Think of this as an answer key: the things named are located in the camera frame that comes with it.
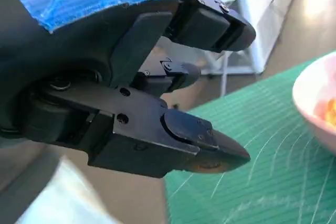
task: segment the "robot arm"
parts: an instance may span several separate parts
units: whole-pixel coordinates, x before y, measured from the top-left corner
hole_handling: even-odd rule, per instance
[[[74,8],[67,22],[36,16],[30,1],[0,0],[1,136],[77,149],[91,166],[151,177],[250,160],[209,121],[159,98],[195,82],[196,66],[143,65],[160,36],[214,52],[248,47],[254,29],[220,0],[124,1],[80,16]]]

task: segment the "white bowl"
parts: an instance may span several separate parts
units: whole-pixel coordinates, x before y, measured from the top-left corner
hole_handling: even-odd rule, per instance
[[[292,94],[315,136],[336,155],[336,127],[322,118],[327,102],[336,98],[336,51],[306,67],[296,79]]]

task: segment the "table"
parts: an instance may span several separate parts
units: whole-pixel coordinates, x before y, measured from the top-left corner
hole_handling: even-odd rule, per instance
[[[170,223],[336,223],[336,161],[291,98],[309,63],[190,112],[245,146],[251,161],[224,174],[167,174]]]

